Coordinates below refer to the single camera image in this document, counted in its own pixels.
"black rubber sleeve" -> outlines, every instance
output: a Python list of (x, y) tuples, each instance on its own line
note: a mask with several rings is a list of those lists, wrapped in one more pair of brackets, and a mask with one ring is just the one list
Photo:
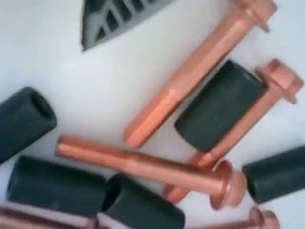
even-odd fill
[(258, 204), (305, 188), (305, 146), (243, 167)]
[(185, 217), (172, 203), (118, 174), (107, 183), (102, 212), (132, 229), (183, 229)]
[(91, 218), (100, 212), (105, 183), (99, 175), (21, 156), (10, 178), (7, 199)]
[(28, 147), (57, 125), (49, 103), (25, 87), (0, 105), (0, 163)]
[(207, 152), (263, 94), (265, 84), (240, 65), (227, 61), (175, 123), (194, 148)]

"copper-plated bolt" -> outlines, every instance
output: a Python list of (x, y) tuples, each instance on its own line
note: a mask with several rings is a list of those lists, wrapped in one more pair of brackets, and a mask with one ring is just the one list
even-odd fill
[(269, 31), (267, 21), (277, 10), (272, 0), (233, 0), (237, 7), (201, 44), (168, 84), (131, 122), (126, 143), (139, 147), (165, 122), (177, 105), (245, 37), (254, 25)]
[(211, 171), (68, 136), (60, 137), (56, 154), (210, 194), (214, 209), (239, 205), (246, 191), (245, 175), (226, 161)]
[(56, 222), (42, 217), (0, 207), (0, 228), (5, 229), (106, 229), (98, 226), (97, 219), (88, 220), (87, 225), (73, 226), (62, 222)]
[[(279, 60), (272, 60), (266, 67), (256, 68), (255, 71), (268, 85), (264, 95), (211, 151), (196, 153), (189, 164), (212, 168), (280, 99), (296, 103), (295, 95), (302, 88), (303, 81), (293, 70)], [(173, 185), (167, 185), (164, 190), (164, 195), (172, 203), (178, 203), (188, 193), (186, 188)]]
[(261, 212), (258, 208), (252, 208), (249, 217), (248, 221), (194, 229), (280, 229), (280, 224), (272, 211)]

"bolt head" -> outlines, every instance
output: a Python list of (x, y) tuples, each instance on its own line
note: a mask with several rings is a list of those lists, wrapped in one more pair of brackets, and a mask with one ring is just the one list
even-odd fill
[(231, 0), (235, 5), (255, 21), (264, 31), (269, 32), (269, 18), (277, 11), (273, 0)]
[(269, 86), (275, 86), (282, 96), (296, 103), (296, 93), (302, 88), (303, 80), (287, 65), (275, 59), (264, 68), (256, 68), (256, 73), (261, 76)]
[(280, 229), (280, 224), (272, 211), (261, 212), (254, 207), (250, 210), (250, 221), (259, 229)]
[(222, 177), (226, 187), (221, 196), (211, 196), (210, 201), (213, 209), (220, 210), (225, 206), (237, 207), (242, 202), (247, 190), (246, 176), (242, 172), (234, 171), (228, 161), (221, 162), (215, 173)]

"hex head bolt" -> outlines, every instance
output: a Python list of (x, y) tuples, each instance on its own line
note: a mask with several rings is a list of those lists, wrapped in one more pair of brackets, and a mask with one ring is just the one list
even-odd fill
[[(211, 169), (280, 99), (296, 103), (295, 95), (302, 88), (303, 81), (293, 70), (279, 60), (272, 60), (266, 67), (255, 71), (268, 85), (263, 96), (211, 151), (197, 152), (189, 164)], [(172, 203), (180, 202), (188, 193), (186, 188), (170, 184), (164, 190), (164, 195)]]
[(258, 208), (252, 208), (249, 218), (248, 221), (194, 229), (280, 229), (280, 224), (275, 214), (271, 211), (261, 212)]
[(233, 0), (237, 7), (194, 51), (168, 84), (138, 114), (124, 132), (126, 143), (139, 147), (165, 122), (176, 106), (245, 37), (256, 24), (269, 31), (267, 21), (277, 10), (272, 0)]
[(210, 194), (214, 209), (239, 205), (246, 191), (245, 175), (226, 161), (211, 171), (68, 136), (60, 137), (56, 154)]
[(86, 226), (77, 227), (6, 207), (0, 208), (0, 227), (6, 229), (106, 229), (98, 226), (97, 219), (90, 219)]

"white surface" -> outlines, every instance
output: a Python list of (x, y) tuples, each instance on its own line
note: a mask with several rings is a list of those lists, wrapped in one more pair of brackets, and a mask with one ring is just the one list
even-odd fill
[[(272, 33), (255, 28), (229, 57), (249, 70), (276, 57), (304, 76), (305, 1), (275, 2), (279, 11), (270, 20)], [(177, 0), (132, 31), (81, 53), (81, 0), (0, 1), (0, 100), (32, 85), (49, 99), (59, 119), (56, 131), (23, 153), (109, 177), (110, 170), (55, 158), (58, 134), (126, 147), (125, 127), (230, 8), (227, 0)], [(279, 102), (232, 150), (227, 158), (235, 168), (304, 144), (304, 90), (298, 98), (293, 106)], [(173, 128), (188, 103), (184, 102), (142, 151), (178, 161), (192, 156), (194, 149)], [(0, 166), (3, 201), (14, 159)], [(140, 180), (161, 193), (162, 184)], [(247, 196), (236, 209), (213, 212), (206, 195), (192, 192), (178, 206), (186, 213), (187, 225), (197, 226), (244, 219), (253, 204)], [(300, 191), (261, 208), (275, 211), (283, 229), (301, 229), (305, 228), (304, 205), (305, 191)]]

